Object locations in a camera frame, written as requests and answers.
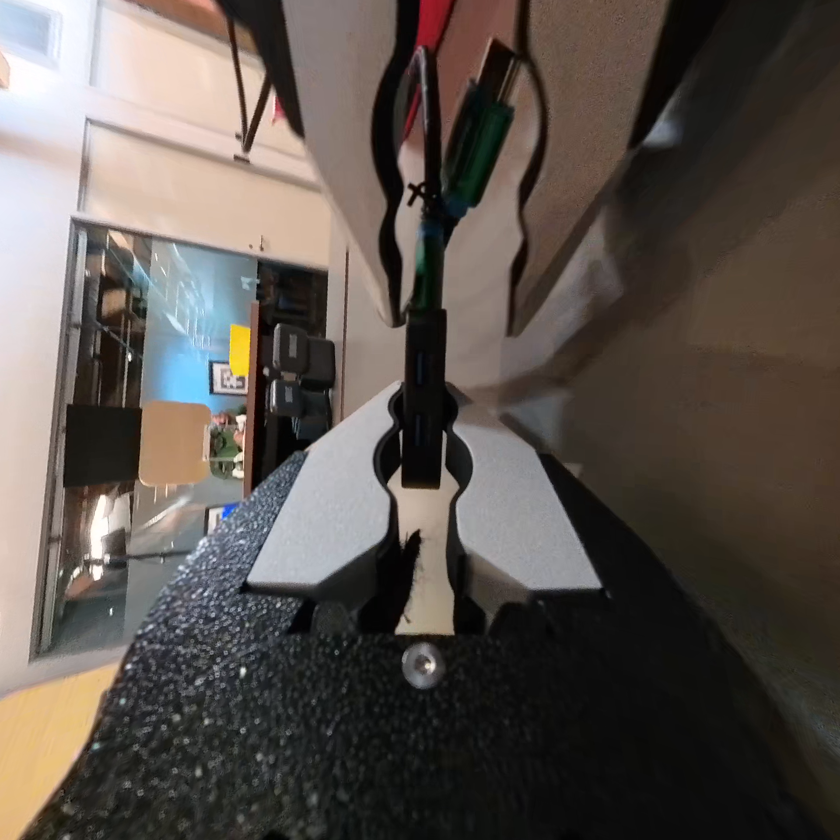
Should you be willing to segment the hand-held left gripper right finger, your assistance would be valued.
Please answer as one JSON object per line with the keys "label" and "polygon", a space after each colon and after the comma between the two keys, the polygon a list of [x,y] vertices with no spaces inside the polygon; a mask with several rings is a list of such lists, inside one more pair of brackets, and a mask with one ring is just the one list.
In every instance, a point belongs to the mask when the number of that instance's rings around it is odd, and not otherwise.
{"label": "hand-held left gripper right finger", "polygon": [[528,603],[602,581],[537,450],[448,385],[448,577],[456,599]]}

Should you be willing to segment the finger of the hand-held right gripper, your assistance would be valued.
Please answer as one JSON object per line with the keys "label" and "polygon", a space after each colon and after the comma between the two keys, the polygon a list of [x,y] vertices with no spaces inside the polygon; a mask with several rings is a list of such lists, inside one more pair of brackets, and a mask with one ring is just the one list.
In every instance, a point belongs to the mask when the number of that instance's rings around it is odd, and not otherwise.
{"label": "finger of the hand-held right gripper", "polygon": [[374,307],[403,324],[396,214],[404,181],[396,118],[413,57],[419,2],[283,2],[304,142],[332,209],[355,245]]}
{"label": "finger of the hand-held right gripper", "polygon": [[537,139],[518,188],[508,336],[535,318],[624,168],[670,5],[519,3],[514,46],[535,97]]}

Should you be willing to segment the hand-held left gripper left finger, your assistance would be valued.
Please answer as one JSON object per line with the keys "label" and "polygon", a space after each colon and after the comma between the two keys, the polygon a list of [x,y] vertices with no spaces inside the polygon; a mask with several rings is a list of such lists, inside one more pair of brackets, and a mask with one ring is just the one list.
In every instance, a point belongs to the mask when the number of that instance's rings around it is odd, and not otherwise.
{"label": "hand-held left gripper left finger", "polygon": [[249,589],[312,601],[369,601],[377,564],[398,542],[388,488],[401,463],[399,381],[307,451],[246,580]]}

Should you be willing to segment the black square USB hub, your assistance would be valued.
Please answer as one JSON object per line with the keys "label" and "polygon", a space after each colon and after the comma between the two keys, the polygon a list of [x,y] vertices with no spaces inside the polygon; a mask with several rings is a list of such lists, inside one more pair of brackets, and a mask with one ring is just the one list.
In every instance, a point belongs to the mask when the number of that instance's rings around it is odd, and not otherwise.
{"label": "black square USB hub", "polygon": [[407,489],[440,487],[446,342],[446,310],[409,311],[402,388],[402,485]]}

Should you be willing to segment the white door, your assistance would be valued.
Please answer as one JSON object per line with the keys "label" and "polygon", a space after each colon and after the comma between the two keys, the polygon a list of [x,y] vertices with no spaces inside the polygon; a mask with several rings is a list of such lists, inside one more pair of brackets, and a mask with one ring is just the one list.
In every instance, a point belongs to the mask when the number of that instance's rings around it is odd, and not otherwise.
{"label": "white door", "polygon": [[329,264],[331,211],[319,190],[97,122],[86,127],[79,211],[172,240]]}
{"label": "white door", "polygon": [[227,46],[130,2],[96,2],[91,21],[90,126],[319,191],[303,142],[272,121],[272,98],[253,146],[242,150]]}

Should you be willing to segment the green white fabric bundle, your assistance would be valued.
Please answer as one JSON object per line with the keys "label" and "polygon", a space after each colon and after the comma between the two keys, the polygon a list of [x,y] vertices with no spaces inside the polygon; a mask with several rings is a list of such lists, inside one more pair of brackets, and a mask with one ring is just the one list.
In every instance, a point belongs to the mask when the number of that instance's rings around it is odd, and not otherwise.
{"label": "green white fabric bundle", "polygon": [[207,462],[212,476],[223,480],[245,478],[245,433],[236,423],[208,428]]}

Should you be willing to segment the brown wooden desk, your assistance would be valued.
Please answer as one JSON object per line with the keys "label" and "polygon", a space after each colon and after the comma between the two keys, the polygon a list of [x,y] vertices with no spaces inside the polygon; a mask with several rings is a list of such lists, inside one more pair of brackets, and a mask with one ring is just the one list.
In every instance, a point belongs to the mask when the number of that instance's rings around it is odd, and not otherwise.
{"label": "brown wooden desk", "polygon": [[248,338],[248,393],[246,400],[246,435],[244,447],[244,496],[247,497],[255,488],[257,437],[259,415],[259,385],[261,368],[259,367],[259,301],[251,303],[249,311]]}

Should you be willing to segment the tan rounded board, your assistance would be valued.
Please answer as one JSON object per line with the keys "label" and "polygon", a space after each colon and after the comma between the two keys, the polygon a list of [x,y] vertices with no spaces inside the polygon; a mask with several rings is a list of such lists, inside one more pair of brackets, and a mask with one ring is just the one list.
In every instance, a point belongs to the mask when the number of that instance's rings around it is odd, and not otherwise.
{"label": "tan rounded board", "polygon": [[148,402],[142,411],[139,481],[146,487],[193,486],[210,473],[212,414],[194,402]]}

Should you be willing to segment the white wall vent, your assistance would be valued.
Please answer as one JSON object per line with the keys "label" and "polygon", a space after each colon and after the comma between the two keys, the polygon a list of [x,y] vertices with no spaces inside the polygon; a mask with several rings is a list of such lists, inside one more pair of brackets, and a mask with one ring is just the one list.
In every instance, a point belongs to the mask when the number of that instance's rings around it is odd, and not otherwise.
{"label": "white wall vent", "polygon": [[1,46],[17,56],[54,65],[60,52],[61,15],[30,2],[1,2]]}

